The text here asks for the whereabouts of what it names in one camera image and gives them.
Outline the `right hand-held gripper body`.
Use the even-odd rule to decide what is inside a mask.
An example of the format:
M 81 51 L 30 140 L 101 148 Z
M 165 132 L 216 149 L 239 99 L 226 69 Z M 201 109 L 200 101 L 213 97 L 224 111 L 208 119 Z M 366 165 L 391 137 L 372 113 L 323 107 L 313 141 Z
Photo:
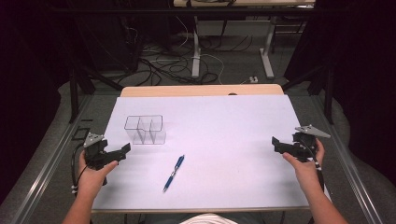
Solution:
M 296 133 L 292 136 L 294 146 L 297 147 L 297 152 L 294 157 L 298 161 L 306 162 L 309 158 L 314 158 L 318 152 L 317 137 L 330 138 L 328 133 L 319 130 L 318 128 L 307 125 L 295 128 Z

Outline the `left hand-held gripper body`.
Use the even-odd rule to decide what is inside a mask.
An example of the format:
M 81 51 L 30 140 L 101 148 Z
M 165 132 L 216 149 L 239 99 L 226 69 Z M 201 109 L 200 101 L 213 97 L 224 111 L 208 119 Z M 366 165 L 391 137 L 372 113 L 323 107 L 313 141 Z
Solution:
M 85 151 L 85 162 L 94 170 L 100 170 L 105 165 L 118 159 L 116 152 L 106 152 L 107 140 L 103 135 L 88 133 L 83 144 Z

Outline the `clear plastic pen holder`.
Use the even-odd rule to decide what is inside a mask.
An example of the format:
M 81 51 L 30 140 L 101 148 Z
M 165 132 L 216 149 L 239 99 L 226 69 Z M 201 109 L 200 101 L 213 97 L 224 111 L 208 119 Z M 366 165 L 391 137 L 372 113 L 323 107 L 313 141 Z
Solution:
M 162 115 L 128 116 L 124 124 L 134 145 L 163 145 L 166 131 Z

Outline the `blue ballpoint pen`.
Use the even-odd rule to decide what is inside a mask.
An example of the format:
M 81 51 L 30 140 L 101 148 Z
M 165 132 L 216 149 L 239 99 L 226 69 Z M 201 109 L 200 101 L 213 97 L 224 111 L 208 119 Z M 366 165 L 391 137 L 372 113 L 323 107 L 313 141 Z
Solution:
M 177 159 L 177 163 L 174 167 L 174 170 L 168 177 L 168 179 L 163 187 L 163 192 L 166 192 L 168 190 L 168 188 L 170 187 L 170 185 L 173 182 L 173 179 L 174 179 L 175 175 L 177 174 L 177 171 L 178 171 L 179 167 L 181 166 L 181 164 L 183 163 L 184 159 L 185 159 L 185 155 L 182 155 Z

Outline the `person's right hand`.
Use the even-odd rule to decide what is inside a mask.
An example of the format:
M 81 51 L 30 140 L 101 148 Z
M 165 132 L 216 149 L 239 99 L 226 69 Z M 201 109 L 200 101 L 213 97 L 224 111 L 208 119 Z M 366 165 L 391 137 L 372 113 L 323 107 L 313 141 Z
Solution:
M 311 192 L 314 189 L 321 190 L 316 165 L 322 165 L 325 149 L 318 139 L 316 139 L 316 143 L 318 145 L 316 161 L 300 162 L 292 157 L 289 153 L 282 154 L 283 159 L 286 160 L 294 168 L 297 180 L 301 188 L 307 190 L 308 192 Z

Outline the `person's left hand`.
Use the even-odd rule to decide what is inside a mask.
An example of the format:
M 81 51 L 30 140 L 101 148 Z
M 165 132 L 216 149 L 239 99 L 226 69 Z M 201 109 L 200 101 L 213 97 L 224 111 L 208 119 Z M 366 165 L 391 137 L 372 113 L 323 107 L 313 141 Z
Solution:
M 117 161 L 112 161 L 98 171 L 93 170 L 88 167 L 85 152 L 82 151 L 78 159 L 78 197 L 95 198 L 106 176 L 118 165 Z

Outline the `black metal stand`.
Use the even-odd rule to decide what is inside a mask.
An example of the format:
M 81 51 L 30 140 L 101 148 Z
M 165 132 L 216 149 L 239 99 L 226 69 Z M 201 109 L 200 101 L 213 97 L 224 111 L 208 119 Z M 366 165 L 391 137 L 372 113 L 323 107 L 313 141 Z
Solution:
M 95 87 L 92 78 L 99 80 L 116 91 L 121 91 L 123 87 L 110 80 L 108 77 L 101 75 L 99 72 L 91 69 L 86 65 L 73 65 L 69 69 L 69 88 L 71 103 L 70 123 L 73 123 L 79 114 L 78 90 L 82 90 L 84 94 L 94 94 Z
M 307 73 L 295 78 L 292 81 L 282 85 L 283 91 L 300 84 L 301 82 L 312 78 L 311 84 L 308 86 L 308 93 L 310 95 L 318 95 L 321 90 L 325 91 L 323 114 L 330 124 L 333 124 L 332 119 L 332 96 L 333 96 L 333 79 L 334 79 L 334 65 L 329 63 L 319 65 L 308 71 Z

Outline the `white table sheet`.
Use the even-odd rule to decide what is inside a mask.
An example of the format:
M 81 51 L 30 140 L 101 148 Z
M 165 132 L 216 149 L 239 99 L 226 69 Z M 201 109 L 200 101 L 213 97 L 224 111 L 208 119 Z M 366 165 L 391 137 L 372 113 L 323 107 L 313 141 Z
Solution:
M 298 127 L 286 95 L 120 97 L 105 136 L 130 142 L 128 116 L 162 115 L 163 145 L 135 145 L 107 177 L 96 212 L 214 212 L 298 209 L 307 200 L 272 137 L 290 142 Z M 163 187 L 177 159 L 173 182 Z

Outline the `light wooden table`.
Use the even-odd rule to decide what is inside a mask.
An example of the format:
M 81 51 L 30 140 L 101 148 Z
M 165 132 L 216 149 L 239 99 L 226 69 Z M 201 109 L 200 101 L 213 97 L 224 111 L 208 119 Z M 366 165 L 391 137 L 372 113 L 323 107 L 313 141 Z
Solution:
M 121 97 L 175 97 L 218 95 L 283 95 L 278 84 L 188 85 L 126 87 Z

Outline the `person's white shirt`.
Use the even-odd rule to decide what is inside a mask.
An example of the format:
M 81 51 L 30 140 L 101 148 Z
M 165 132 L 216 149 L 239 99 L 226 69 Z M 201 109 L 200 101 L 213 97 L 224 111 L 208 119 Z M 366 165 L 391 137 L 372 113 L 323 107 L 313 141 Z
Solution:
M 195 217 L 188 218 L 179 224 L 237 224 L 226 217 L 221 217 L 217 214 L 206 213 Z

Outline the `white-legged desk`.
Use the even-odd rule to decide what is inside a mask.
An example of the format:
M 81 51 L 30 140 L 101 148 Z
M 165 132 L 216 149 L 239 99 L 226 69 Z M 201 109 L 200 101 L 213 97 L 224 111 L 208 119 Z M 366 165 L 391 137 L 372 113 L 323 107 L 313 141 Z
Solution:
M 282 9 L 282 8 L 311 8 L 316 0 L 174 0 L 175 7 L 246 7 L 253 9 Z M 197 16 L 194 22 L 198 25 L 193 29 L 194 54 L 192 57 L 192 77 L 198 77 L 201 61 L 199 39 L 204 35 L 223 36 L 237 35 L 237 29 L 245 35 L 262 35 L 265 45 L 260 49 L 262 64 L 267 78 L 274 78 L 273 68 L 269 59 L 270 47 L 275 35 L 277 16 L 270 16 L 266 21 L 223 21 L 219 28 L 220 19 L 214 21 L 200 21 Z

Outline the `black horizontal bar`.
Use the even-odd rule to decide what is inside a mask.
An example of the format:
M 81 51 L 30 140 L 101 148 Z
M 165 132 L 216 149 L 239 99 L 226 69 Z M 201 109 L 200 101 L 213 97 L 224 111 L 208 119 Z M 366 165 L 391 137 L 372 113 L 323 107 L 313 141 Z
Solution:
M 154 8 L 154 9 L 87 9 L 87 8 L 56 8 L 50 7 L 51 11 L 63 14 L 106 14 L 106 15 L 335 15 L 344 14 L 347 8 L 337 9 L 293 9 L 293 8 L 238 8 L 238 7 L 203 7 L 203 8 Z

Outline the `aluminium rail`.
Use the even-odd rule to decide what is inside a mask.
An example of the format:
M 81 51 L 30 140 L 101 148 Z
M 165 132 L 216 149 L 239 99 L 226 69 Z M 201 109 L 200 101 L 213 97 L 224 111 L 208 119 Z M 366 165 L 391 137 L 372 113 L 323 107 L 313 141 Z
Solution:
M 385 224 L 382 217 L 378 213 L 375 205 L 364 186 L 360 173 L 352 160 L 350 153 L 342 142 L 341 137 L 337 133 L 335 127 L 330 124 L 328 119 L 324 115 L 324 104 L 321 102 L 319 96 L 312 96 L 311 101 L 319 113 L 319 117 L 325 125 L 326 130 L 330 133 L 333 144 L 335 145 L 334 152 L 343 168 L 344 174 L 348 181 L 348 184 L 353 192 L 355 201 L 359 205 L 360 211 L 363 213 L 365 220 L 368 224 Z
M 69 122 L 71 103 L 66 99 L 61 100 L 57 114 L 35 154 L 1 205 L 2 210 L 6 206 L 9 208 L 7 224 L 28 223 L 78 127 L 78 120 L 91 100 L 91 95 L 81 97 L 79 112 L 72 122 Z

